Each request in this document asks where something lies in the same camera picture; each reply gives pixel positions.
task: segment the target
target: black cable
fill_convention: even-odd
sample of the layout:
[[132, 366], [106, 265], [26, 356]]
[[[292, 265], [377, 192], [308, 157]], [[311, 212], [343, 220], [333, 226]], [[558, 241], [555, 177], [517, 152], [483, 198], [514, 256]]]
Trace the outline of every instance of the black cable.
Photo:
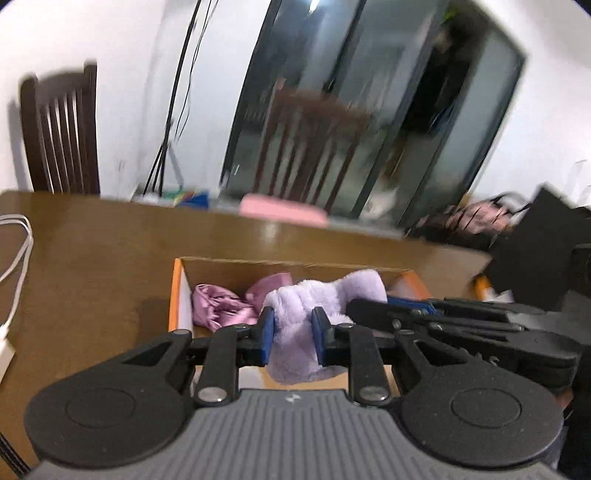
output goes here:
[[24, 478], [31, 471], [2, 433], [0, 433], [0, 458], [7, 463], [14, 474], [19, 478]]
[[146, 182], [146, 185], [144, 187], [143, 195], [145, 195], [146, 192], [148, 191], [148, 185], [150, 185], [150, 180], [152, 179], [152, 175], [154, 175], [156, 165], [160, 165], [160, 154], [162, 153], [163, 145], [164, 144], [160, 144], [160, 149], [158, 150], [158, 153], [156, 153], [156, 159], [154, 160], [154, 163], [152, 164], [152, 170], [150, 170], [150, 175], [148, 175], [148, 181]]
[[[219, 2], [219, 0], [216, 0], [215, 4], [213, 5], [212, 14], [207, 19], [207, 23], [205, 23], [205, 25], [203, 26], [203, 31], [201, 33], [201, 37], [199, 38], [199, 43], [197, 45], [196, 54], [195, 54], [195, 57], [193, 59], [193, 65], [191, 65], [191, 71], [193, 71], [193, 66], [195, 65], [195, 61], [197, 60], [197, 53], [199, 53], [199, 47], [201, 46], [201, 41], [203, 39], [203, 36], [205, 35], [205, 30], [206, 30], [207, 26], [209, 25], [209, 21], [212, 19], [213, 14], [216, 11], [218, 2]], [[191, 92], [191, 77], [189, 77], [189, 88], [187, 89], [187, 96], [189, 97], [189, 99], [191, 98], [190, 92]], [[184, 132], [184, 129], [187, 126], [187, 121], [189, 120], [189, 114], [190, 113], [191, 113], [191, 102], [189, 101], [189, 108], [187, 109], [187, 115], [185, 116], [185, 121], [184, 121], [183, 127], [181, 128], [181, 132], [178, 134], [178, 138], [177, 139], [180, 139], [181, 138], [181, 136], [182, 136], [182, 134]]]
[[180, 57], [178, 58], [178, 65], [177, 65], [177, 73], [174, 76], [174, 83], [173, 83], [173, 91], [170, 95], [170, 103], [168, 104], [168, 115], [166, 117], [166, 127], [164, 129], [164, 139], [162, 141], [162, 149], [160, 149], [160, 154], [156, 156], [154, 160], [154, 164], [152, 165], [152, 171], [156, 172], [156, 178], [160, 175], [160, 185], [158, 187], [158, 194], [162, 196], [162, 189], [164, 186], [164, 166], [165, 166], [165, 159], [166, 159], [166, 151], [168, 150], [168, 138], [170, 136], [170, 128], [172, 127], [172, 119], [173, 119], [173, 108], [174, 108], [174, 100], [177, 96], [177, 89], [178, 89], [178, 81], [181, 77], [181, 70], [183, 69], [183, 63], [185, 55], [187, 54], [187, 47], [189, 46], [189, 39], [191, 38], [191, 34], [193, 33], [193, 28], [195, 26], [195, 19], [197, 18], [197, 11], [199, 10], [199, 6], [201, 5], [201, 0], [197, 0], [197, 4], [195, 5], [195, 10], [193, 10], [193, 15], [191, 16], [191, 21], [189, 22], [189, 27], [187, 29], [187, 34], [185, 35], [183, 48], [181, 50]]
[[177, 128], [174, 131], [174, 138], [175, 140], [178, 139], [178, 126], [181, 124], [181, 118], [183, 117], [183, 113], [185, 107], [187, 106], [187, 100], [189, 99], [190, 92], [191, 92], [191, 79], [193, 77], [193, 67], [195, 66], [195, 61], [197, 60], [197, 54], [199, 53], [199, 47], [201, 45], [201, 39], [203, 38], [203, 34], [205, 33], [205, 29], [207, 28], [207, 18], [209, 15], [209, 8], [212, 6], [212, 1], [209, 0], [207, 5], [207, 11], [205, 12], [205, 19], [203, 20], [203, 28], [201, 29], [201, 34], [199, 35], [199, 39], [197, 41], [197, 45], [195, 45], [195, 50], [193, 51], [193, 59], [191, 61], [191, 70], [189, 70], [189, 84], [187, 85], [187, 93], [185, 94], [185, 100], [183, 102], [183, 108], [181, 109], [181, 114], [178, 116]]

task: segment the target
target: wooden table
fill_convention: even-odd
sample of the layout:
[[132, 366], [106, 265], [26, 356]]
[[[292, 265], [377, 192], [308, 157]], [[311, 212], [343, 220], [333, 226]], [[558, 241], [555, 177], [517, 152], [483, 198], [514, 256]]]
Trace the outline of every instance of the wooden table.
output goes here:
[[[175, 257], [366, 264], [414, 269], [432, 295], [462, 296], [487, 255], [419, 241], [264, 222], [189, 208], [95, 197], [7, 192], [0, 214], [23, 213], [35, 246], [10, 341], [16, 357], [0, 384], [0, 430], [30, 465], [22, 426], [44, 386], [166, 331]], [[24, 239], [0, 229], [0, 270]], [[17, 275], [0, 286], [6, 318]], [[0, 462], [0, 478], [13, 478]]]

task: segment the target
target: lavender towel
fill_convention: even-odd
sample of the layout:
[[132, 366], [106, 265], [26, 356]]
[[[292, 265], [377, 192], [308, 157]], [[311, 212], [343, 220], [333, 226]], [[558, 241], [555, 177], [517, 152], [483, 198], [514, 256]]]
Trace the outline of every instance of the lavender towel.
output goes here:
[[321, 367], [312, 340], [310, 314], [322, 307], [333, 325], [352, 323], [343, 315], [353, 299], [387, 301], [386, 289], [375, 270], [353, 272], [332, 283], [304, 280], [270, 292], [264, 306], [275, 309], [275, 336], [267, 370], [279, 383], [292, 385], [325, 380], [346, 371], [344, 367]]

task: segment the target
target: pink satin cloth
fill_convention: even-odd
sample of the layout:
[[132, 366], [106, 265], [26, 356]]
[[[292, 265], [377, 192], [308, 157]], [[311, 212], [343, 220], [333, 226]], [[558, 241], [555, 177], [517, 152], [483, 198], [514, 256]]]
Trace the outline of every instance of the pink satin cloth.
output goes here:
[[212, 332], [228, 325], [254, 325], [270, 291], [293, 285], [287, 272], [269, 275], [256, 282], [244, 294], [244, 300], [227, 288], [202, 283], [193, 292], [193, 323]]

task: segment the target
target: dark wooden chair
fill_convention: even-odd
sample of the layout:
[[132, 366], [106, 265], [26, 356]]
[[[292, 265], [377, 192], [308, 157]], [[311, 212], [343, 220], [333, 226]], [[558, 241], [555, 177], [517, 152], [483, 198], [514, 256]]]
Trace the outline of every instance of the dark wooden chair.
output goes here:
[[[316, 205], [337, 149], [339, 146], [345, 147], [343, 164], [323, 206], [324, 210], [330, 213], [363, 132], [368, 127], [371, 114], [350, 108], [328, 95], [286, 88], [284, 83], [285, 81], [280, 79], [275, 84], [265, 122], [253, 192]], [[267, 163], [269, 145], [281, 127], [281, 140], [269, 188], [262, 192], [261, 180]], [[286, 148], [290, 141], [291, 148]], [[276, 192], [280, 167], [284, 160], [287, 160], [287, 166], [280, 180], [281, 186]], [[323, 160], [322, 173], [315, 181]], [[295, 165], [297, 173], [288, 192]]]
[[98, 195], [96, 63], [20, 88], [22, 137], [33, 190]]

